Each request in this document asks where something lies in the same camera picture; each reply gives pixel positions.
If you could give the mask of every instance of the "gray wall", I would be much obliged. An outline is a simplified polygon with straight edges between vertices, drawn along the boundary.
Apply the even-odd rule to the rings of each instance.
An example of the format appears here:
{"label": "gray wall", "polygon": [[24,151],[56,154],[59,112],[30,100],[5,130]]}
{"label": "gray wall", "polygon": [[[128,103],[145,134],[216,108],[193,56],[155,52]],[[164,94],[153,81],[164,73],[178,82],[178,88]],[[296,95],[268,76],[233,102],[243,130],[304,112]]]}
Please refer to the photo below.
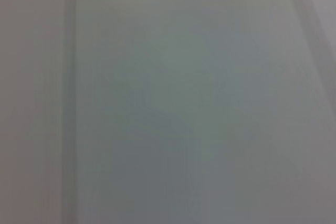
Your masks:
{"label": "gray wall", "polygon": [[64,0],[0,0],[0,223],[61,223]]}
{"label": "gray wall", "polygon": [[300,24],[292,0],[77,0],[79,224],[334,222]]}

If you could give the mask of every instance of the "white door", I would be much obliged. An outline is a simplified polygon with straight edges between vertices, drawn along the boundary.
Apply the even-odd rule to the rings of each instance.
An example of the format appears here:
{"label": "white door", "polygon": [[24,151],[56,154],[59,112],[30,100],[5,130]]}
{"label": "white door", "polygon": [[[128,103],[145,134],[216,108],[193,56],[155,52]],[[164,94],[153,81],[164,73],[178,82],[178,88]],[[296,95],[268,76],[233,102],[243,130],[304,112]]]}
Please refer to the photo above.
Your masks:
{"label": "white door", "polygon": [[335,220],[292,0],[77,0],[76,20],[79,224]]}

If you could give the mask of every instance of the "white wall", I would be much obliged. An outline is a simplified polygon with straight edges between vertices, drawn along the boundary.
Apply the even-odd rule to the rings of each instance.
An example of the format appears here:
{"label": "white wall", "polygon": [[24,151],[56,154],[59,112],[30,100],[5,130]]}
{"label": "white wall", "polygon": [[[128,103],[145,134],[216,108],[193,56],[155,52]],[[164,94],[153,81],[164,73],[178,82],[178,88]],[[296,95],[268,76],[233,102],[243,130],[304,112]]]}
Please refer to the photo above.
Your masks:
{"label": "white wall", "polygon": [[61,223],[64,0],[0,0],[0,223]]}
{"label": "white wall", "polygon": [[336,220],[292,0],[77,0],[76,67],[79,224]]}

